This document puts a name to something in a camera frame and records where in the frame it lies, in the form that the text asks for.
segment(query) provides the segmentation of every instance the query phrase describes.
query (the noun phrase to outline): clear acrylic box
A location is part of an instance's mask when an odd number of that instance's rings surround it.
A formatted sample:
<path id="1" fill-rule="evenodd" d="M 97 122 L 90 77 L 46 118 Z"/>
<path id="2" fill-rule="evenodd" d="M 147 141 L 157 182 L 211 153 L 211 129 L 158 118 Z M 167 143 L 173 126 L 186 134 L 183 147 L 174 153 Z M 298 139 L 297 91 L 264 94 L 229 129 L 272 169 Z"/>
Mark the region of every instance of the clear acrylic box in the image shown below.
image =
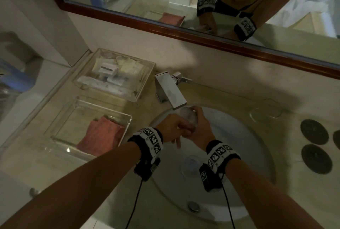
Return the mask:
<path id="1" fill-rule="evenodd" d="M 94 119 L 100 119 L 102 116 L 106 116 L 125 127 L 119 146 L 131 123 L 132 116 L 115 111 L 113 108 L 113 105 L 93 98 L 85 96 L 75 98 L 62 108 L 45 132 L 45 135 L 50 135 L 50 141 L 44 146 L 44 149 L 63 151 L 85 161 L 95 158 L 78 150 L 76 146 L 86 135 L 90 122 Z"/>
<path id="2" fill-rule="evenodd" d="M 150 61 L 99 48 L 74 83 L 83 90 L 92 88 L 135 102 L 154 66 Z"/>

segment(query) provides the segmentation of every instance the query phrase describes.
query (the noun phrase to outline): wooden mirror frame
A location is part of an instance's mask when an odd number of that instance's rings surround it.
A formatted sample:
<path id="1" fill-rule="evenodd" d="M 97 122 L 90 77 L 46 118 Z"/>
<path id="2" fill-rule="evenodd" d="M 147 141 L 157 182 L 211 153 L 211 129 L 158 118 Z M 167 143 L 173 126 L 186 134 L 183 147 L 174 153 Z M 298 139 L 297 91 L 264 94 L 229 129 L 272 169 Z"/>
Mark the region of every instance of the wooden mirror frame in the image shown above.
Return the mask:
<path id="1" fill-rule="evenodd" d="M 218 50 L 255 58 L 261 61 L 280 64 L 302 71 L 340 79 L 340 65 L 337 64 L 272 50 L 244 42 L 237 42 L 215 35 L 167 25 L 121 12 L 93 7 L 82 3 L 76 3 L 70 0 L 55 0 L 55 2 L 60 9 L 67 12 L 73 12 L 79 15 L 179 39 L 205 47 L 211 47 Z"/>

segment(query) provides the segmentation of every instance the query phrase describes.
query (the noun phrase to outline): blue object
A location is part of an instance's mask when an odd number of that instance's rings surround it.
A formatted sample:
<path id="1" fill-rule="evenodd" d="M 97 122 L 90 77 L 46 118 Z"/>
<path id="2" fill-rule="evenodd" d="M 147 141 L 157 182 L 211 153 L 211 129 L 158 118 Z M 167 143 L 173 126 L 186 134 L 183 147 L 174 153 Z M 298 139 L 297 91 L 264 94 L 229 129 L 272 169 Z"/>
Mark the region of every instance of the blue object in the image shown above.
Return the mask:
<path id="1" fill-rule="evenodd" d="M 35 81 L 26 73 L 20 72 L 13 65 L 0 58 L 0 82 L 14 90 L 25 92 L 33 88 Z"/>

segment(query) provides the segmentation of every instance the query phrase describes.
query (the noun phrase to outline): faucet handle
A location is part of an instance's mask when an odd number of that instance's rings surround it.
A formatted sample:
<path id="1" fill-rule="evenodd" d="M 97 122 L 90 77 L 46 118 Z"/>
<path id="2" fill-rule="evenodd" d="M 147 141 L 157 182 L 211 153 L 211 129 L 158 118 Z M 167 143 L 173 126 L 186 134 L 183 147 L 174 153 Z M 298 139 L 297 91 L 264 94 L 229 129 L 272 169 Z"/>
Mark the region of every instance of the faucet handle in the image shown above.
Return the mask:
<path id="1" fill-rule="evenodd" d="M 172 78 L 175 81 L 176 85 L 178 85 L 178 83 L 180 83 L 180 82 L 192 83 L 192 79 L 183 77 L 181 72 L 175 72 L 172 75 Z"/>

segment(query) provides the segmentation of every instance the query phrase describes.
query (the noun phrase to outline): acrylic tray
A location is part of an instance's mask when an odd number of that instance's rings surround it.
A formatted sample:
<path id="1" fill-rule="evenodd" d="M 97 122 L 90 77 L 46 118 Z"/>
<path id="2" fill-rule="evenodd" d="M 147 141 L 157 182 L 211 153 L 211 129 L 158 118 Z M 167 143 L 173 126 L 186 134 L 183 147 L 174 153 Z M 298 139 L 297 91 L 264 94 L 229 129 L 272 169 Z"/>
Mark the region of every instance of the acrylic tray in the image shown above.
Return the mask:
<path id="1" fill-rule="evenodd" d="M 47 129 L 45 134 L 50 135 L 51 140 L 44 146 L 45 149 L 62 150 L 85 161 L 93 159 L 94 156 L 78 150 L 76 145 L 85 136 L 90 122 L 100 119 L 104 115 L 125 127 L 119 146 L 130 125 L 132 116 L 115 111 L 113 108 L 113 105 L 93 98 L 85 96 L 75 98 L 60 111 Z"/>
<path id="2" fill-rule="evenodd" d="M 137 74 L 129 76 L 128 73 L 123 73 L 121 66 L 116 63 L 117 66 L 120 66 L 120 70 L 113 77 L 116 78 L 113 80 L 114 82 L 112 80 L 109 82 L 108 77 L 92 71 L 98 58 L 110 59 L 112 62 L 118 62 L 119 64 L 132 59 L 142 68 Z M 76 76 L 74 83 L 83 90 L 92 88 L 135 102 L 138 100 L 154 66 L 155 63 L 150 61 L 99 48 Z"/>

